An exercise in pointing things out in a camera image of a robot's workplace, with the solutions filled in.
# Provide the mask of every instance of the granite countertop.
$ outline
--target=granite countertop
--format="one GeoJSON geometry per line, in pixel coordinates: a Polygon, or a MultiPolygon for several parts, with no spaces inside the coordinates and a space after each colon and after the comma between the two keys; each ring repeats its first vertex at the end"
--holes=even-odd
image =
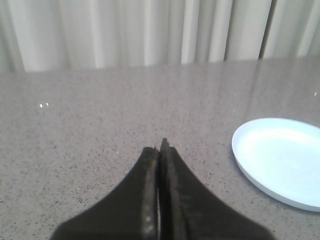
{"type": "Polygon", "coordinates": [[[276,239],[318,240],[320,213],[269,197],[237,167],[234,131],[263,117],[320,127],[319,57],[1,74],[0,239],[48,239],[167,137],[217,197],[276,239]]]}

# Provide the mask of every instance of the white curtain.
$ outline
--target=white curtain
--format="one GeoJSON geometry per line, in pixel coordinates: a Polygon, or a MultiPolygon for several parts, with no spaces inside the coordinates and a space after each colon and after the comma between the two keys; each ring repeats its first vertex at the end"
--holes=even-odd
{"type": "Polygon", "coordinates": [[[320,0],[0,0],[0,72],[320,55],[320,0]]]}

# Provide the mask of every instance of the white dish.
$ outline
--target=white dish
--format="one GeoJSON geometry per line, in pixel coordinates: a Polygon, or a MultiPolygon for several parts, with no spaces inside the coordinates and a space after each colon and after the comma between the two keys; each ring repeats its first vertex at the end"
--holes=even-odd
{"type": "Polygon", "coordinates": [[[320,212],[320,128],[260,118],[235,131],[232,150],[244,175],[266,194],[320,212]]]}

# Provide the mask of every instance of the speckled gray countertop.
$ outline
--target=speckled gray countertop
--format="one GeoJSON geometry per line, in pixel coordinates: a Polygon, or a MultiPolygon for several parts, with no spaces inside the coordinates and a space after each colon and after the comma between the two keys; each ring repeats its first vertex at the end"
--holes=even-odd
{"type": "Polygon", "coordinates": [[[2,74],[0,239],[48,239],[167,137],[213,193],[278,240],[318,240],[319,213],[274,200],[237,167],[232,135],[262,117],[320,126],[319,57],[2,74]]]}

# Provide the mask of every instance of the table surface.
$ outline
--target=table surface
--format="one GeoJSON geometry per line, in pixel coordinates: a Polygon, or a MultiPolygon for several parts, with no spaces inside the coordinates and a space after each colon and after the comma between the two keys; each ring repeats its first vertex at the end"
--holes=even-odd
{"type": "Polygon", "coordinates": [[[269,197],[235,162],[234,131],[263,117],[320,127],[320,57],[1,74],[0,239],[50,238],[166,137],[218,198],[276,239],[318,240],[320,213],[269,197]]]}

